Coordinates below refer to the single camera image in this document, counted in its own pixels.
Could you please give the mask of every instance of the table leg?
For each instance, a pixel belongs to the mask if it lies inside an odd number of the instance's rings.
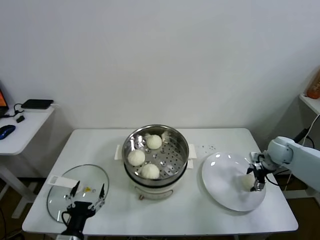
[[[9,171],[9,169],[7,169],[2,161],[0,161],[0,178],[22,196],[22,199],[12,215],[12,218],[19,218],[26,204],[33,203],[35,201],[37,195],[33,193],[33,190],[36,188],[37,183],[32,182],[29,188],[26,187]]]
[[[30,189],[32,192],[36,189],[37,183],[36,182],[31,182],[28,189]],[[12,218],[13,219],[19,219],[22,212],[24,211],[25,207],[27,204],[33,203],[34,201],[29,201],[25,197],[22,197],[18,205],[16,206]]]
[[[4,195],[6,194],[8,188],[9,188],[9,185],[8,185],[8,184],[6,184],[6,185],[2,188],[2,190],[1,190],[1,192],[0,192],[0,200],[1,200],[1,199],[4,197]]]

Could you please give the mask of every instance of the white bun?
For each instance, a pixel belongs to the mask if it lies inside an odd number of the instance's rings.
[[[247,174],[240,177],[242,186],[244,190],[250,192],[250,189],[254,186],[255,176],[252,174]]]
[[[143,164],[145,159],[145,153],[139,149],[130,152],[128,155],[128,162],[134,167]]]
[[[159,149],[162,146],[162,139],[158,135],[150,135],[146,138],[146,145],[152,150]]]
[[[156,165],[149,163],[142,167],[141,175],[145,179],[158,179],[160,176],[160,171]]]

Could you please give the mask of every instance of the floor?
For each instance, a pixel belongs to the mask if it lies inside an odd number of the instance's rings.
[[[287,178],[280,176],[277,177],[279,184],[284,184]],[[38,184],[38,187],[35,189],[35,193],[38,193],[41,189],[43,182]],[[5,183],[0,179],[0,190],[4,187]],[[291,185],[288,186],[288,190],[301,190],[306,189],[306,185],[294,179]],[[20,200],[20,196],[12,188],[6,192],[5,196],[0,201],[0,207],[4,213],[6,221],[7,234],[11,231],[17,232],[21,230],[22,223],[25,217],[28,214],[28,211],[31,207],[31,204],[24,210],[20,219],[13,219],[11,215],[15,209],[15,206]],[[268,240],[319,240],[320,239],[320,208],[316,201],[312,198],[304,199],[290,199],[288,203],[299,223],[299,229],[295,232],[288,233],[278,233],[271,235]],[[0,219],[0,240],[4,236],[4,222]],[[34,234],[22,232],[26,240],[49,240],[49,236],[44,236],[43,234]],[[138,237],[137,240],[146,240],[143,237]],[[157,240],[233,240],[232,236],[198,236],[198,237],[156,237]],[[240,236],[240,240],[244,240],[245,236]],[[107,236],[107,237],[97,237],[92,236],[89,240],[127,240],[127,237],[116,237],[116,236]]]

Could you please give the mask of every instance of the white desk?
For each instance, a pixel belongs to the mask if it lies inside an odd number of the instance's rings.
[[[249,157],[259,148],[247,129],[179,129],[196,146],[198,158],[187,169],[181,185],[163,200],[139,200],[126,175],[122,161],[114,160],[116,147],[133,129],[77,129],[70,136],[50,174],[62,175],[82,164],[95,164],[108,174],[110,189],[105,205],[85,224],[85,235],[196,236],[238,235],[295,231],[298,223],[279,187],[266,184],[263,203],[255,210],[236,212],[217,203],[201,180],[204,155],[234,152]],[[50,190],[44,184],[22,229],[33,233],[61,233],[65,226],[47,212]]]
[[[320,114],[320,99],[312,99],[301,93],[299,98],[316,114]]]
[[[50,107],[48,108],[47,112],[24,112],[23,115],[25,120],[20,123],[17,123],[13,117],[0,118],[0,127],[5,125],[16,126],[16,129],[10,135],[8,135],[5,139],[0,140],[0,155],[9,156],[20,154],[53,111],[54,108]],[[29,185],[29,187],[26,187],[7,169],[1,160],[0,178],[7,183],[0,192],[0,199],[6,193],[9,186],[22,195],[17,208],[12,214],[12,218],[18,219],[26,204],[33,203],[36,199],[36,195],[33,193],[33,190],[37,184],[33,182]]]

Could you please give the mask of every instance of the steamer basket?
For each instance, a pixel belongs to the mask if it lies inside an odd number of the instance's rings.
[[[162,146],[152,150],[147,147],[146,135],[158,135]],[[131,151],[142,150],[145,161],[142,165],[132,166],[128,162]],[[129,177],[136,183],[148,188],[162,188],[176,182],[185,172],[188,163],[189,147],[184,136],[172,127],[165,125],[148,125],[131,133],[122,147],[124,168]],[[141,176],[145,164],[155,164],[160,170],[158,179],[146,179]]]

